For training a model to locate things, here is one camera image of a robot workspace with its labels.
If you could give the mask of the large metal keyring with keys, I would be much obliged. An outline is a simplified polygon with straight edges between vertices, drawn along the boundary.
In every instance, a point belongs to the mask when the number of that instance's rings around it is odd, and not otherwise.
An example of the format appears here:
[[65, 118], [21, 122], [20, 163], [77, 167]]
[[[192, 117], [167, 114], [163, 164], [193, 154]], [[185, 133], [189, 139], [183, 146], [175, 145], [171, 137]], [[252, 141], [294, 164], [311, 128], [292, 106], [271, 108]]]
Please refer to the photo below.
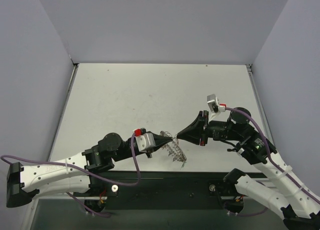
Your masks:
[[179, 140], [177, 139], [177, 136], [172, 136], [172, 134], [168, 131], [160, 131], [160, 135], [172, 138], [172, 141], [163, 145], [161, 149], [166, 149], [168, 152], [168, 157], [171, 157], [173, 162], [180, 162], [180, 168], [183, 169], [187, 163], [187, 157], [179, 146]]

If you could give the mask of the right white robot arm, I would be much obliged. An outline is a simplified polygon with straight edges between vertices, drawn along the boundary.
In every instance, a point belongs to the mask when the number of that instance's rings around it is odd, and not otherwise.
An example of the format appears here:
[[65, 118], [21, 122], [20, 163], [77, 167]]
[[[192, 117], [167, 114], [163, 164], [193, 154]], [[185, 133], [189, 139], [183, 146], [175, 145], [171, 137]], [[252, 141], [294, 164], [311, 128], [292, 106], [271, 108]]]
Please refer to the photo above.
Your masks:
[[205, 146], [208, 139], [237, 144], [230, 149], [259, 170], [277, 188], [276, 191], [233, 169], [224, 181], [234, 185], [240, 195], [248, 196], [276, 213], [287, 229], [319, 229], [320, 198], [305, 186], [282, 159], [276, 147], [265, 137], [250, 112], [242, 107], [219, 110], [230, 112], [227, 121], [209, 119], [208, 111], [177, 134], [177, 139]]

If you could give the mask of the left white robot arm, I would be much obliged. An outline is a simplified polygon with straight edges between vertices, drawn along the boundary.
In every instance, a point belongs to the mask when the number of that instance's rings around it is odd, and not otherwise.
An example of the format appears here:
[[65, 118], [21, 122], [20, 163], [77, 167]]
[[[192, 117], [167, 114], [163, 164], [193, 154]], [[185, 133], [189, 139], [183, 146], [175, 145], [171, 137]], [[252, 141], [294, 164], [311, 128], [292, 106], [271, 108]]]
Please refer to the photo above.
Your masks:
[[33, 161], [14, 157], [6, 177], [6, 206], [8, 208], [29, 204], [34, 198], [56, 193], [78, 192], [90, 195], [101, 193], [103, 183], [114, 192], [115, 187], [136, 186], [102, 176], [114, 168], [117, 161], [132, 158], [138, 167], [137, 156], [152, 153], [173, 141], [144, 129], [137, 129], [124, 141], [117, 133], [109, 133], [97, 145], [62, 160]]

